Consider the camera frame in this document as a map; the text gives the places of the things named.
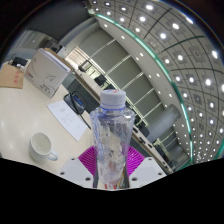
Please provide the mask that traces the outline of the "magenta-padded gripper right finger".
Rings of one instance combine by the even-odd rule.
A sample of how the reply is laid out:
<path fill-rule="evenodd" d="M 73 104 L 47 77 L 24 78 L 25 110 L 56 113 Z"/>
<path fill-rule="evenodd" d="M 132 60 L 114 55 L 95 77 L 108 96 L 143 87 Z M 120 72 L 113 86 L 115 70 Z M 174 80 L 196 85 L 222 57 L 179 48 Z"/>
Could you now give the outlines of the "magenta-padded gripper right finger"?
<path fill-rule="evenodd" d="M 132 147 L 128 150 L 126 173 L 130 188 L 140 188 L 166 176 L 153 157 L 144 157 Z"/>

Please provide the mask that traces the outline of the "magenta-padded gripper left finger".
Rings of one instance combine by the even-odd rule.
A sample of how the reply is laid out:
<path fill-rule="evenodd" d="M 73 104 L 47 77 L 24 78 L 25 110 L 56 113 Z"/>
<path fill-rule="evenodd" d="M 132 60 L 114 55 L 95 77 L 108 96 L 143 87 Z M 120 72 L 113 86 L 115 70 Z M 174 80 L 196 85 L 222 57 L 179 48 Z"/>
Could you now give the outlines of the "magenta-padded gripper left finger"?
<path fill-rule="evenodd" d="M 96 188 L 98 175 L 94 147 L 78 157 L 71 157 L 59 170 L 58 176 L 84 188 Z"/>

